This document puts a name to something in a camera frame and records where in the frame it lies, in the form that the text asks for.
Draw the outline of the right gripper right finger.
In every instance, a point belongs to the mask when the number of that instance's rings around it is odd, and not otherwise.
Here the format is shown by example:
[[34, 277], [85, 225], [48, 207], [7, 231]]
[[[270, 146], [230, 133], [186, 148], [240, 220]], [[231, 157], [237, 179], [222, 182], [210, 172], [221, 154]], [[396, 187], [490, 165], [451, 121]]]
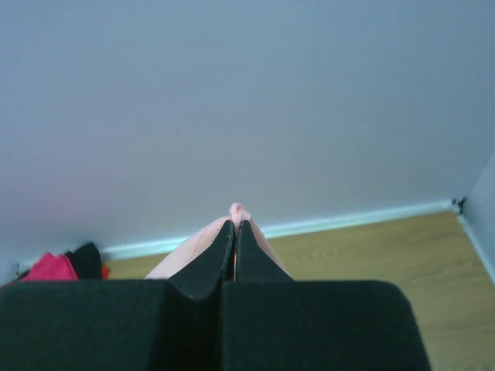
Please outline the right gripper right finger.
[[237, 235], [220, 306], [223, 370], [428, 370], [411, 304], [386, 281], [297, 281]]

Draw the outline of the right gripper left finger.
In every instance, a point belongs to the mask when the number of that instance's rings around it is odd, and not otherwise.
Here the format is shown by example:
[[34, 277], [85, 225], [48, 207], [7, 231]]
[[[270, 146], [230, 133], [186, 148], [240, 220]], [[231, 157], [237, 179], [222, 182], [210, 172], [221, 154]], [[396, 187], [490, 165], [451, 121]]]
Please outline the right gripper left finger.
[[29, 281], [1, 291], [3, 370], [216, 370], [234, 225], [168, 279]]

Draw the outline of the salmon pink t-shirt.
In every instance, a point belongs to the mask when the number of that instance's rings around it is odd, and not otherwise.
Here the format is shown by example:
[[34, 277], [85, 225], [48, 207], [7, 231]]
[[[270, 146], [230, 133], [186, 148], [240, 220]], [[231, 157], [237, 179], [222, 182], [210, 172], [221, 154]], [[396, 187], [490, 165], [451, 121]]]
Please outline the salmon pink t-shirt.
[[213, 243], [225, 222], [234, 224], [234, 231], [240, 231], [240, 225], [248, 221], [254, 233], [254, 238], [261, 250], [276, 263], [286, 274], [288, 271], [283, 266], [276, 252], [260, 227], [253, 220], [251, 214], [240, 204], [234, 203], [230, 206], [229, 215], [222, 216], [205, 226], [193, 236], [183, 241], [172, 253], [168, 254], [158, 263], [145, 277], [149, 279], [166, 279], [181, 271], [186, 265], [198, 258]]

